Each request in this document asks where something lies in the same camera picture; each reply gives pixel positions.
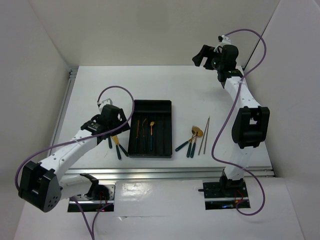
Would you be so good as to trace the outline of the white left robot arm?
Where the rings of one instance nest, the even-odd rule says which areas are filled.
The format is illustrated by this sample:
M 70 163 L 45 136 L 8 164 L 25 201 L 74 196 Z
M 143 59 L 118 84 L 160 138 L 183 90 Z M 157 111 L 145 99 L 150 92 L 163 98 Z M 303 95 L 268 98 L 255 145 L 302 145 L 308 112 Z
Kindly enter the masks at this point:
M 70 142 L 47 158 L 29 161 L 22 169 L 18 196 L 44 213 L 60 200 L 83 195 L 93 200 L 105 187 L 88 173 L 66 177 L 65 173 L 87 152 L 110 136 L 128 131 L 130 126 L 123 109 L 106 104 L 99 114 L 85 122 Z

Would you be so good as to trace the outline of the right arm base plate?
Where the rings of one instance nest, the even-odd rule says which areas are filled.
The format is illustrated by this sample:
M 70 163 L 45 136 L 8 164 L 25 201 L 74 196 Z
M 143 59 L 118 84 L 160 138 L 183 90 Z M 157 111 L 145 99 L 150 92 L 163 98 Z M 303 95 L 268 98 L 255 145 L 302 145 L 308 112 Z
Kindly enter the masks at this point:
M 251 207 L 246 183 L 240 187 L 222 190 L 219 182 L 204 182 L 197 190 L 204 196 L 206 210 L 249 209 Z

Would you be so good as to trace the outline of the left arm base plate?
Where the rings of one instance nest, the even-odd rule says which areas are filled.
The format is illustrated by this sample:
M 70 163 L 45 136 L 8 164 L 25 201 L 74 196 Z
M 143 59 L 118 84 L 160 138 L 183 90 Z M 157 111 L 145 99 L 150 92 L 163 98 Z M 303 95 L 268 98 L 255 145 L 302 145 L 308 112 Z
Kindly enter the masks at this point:
M 113 212 L 115 208 L 115 190 L 115 183 L 105 184 L 104 187 L 101 186 L 99 190 L 94 193 L 93 197 L 78 194 L 74 198 L 85 213 L 96 213 L 103 207 L 105 207 L 102 210 L 103 212 Z

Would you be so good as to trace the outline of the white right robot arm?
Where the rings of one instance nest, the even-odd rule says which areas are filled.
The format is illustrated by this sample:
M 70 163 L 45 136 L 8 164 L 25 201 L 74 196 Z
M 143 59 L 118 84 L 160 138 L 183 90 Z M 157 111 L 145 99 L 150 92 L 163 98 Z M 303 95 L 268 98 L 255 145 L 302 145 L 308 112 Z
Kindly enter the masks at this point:
M 222 171 L 217 183 L 205 186 L 203 191 L 209 197 L 232 197 L 244 187 L 244 173 L 251 155 L 267 136 L 270 110 L 261 106 L 249 91 L 245 78 L 236 68 L 238 48 L 231 44 L 217 48 L 203 45 L 192 58 L 195 66 L 200 66 L 206 58 L 204 68 L 215 70 L 218 81 L 233 100 L 232 110 L 237 114 L 231 128 L 231 138 L 235 143 L 230 162 Z

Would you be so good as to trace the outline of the gold fork green handle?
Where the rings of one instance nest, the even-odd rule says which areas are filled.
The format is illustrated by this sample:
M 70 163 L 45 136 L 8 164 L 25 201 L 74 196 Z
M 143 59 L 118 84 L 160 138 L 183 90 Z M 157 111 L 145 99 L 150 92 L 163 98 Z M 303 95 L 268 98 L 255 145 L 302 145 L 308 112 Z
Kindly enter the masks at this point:
M 154 121 L 150 122 L 150 151 L 154 149 L 154 137 L 153 137 L 153 126 L 155 125 Z

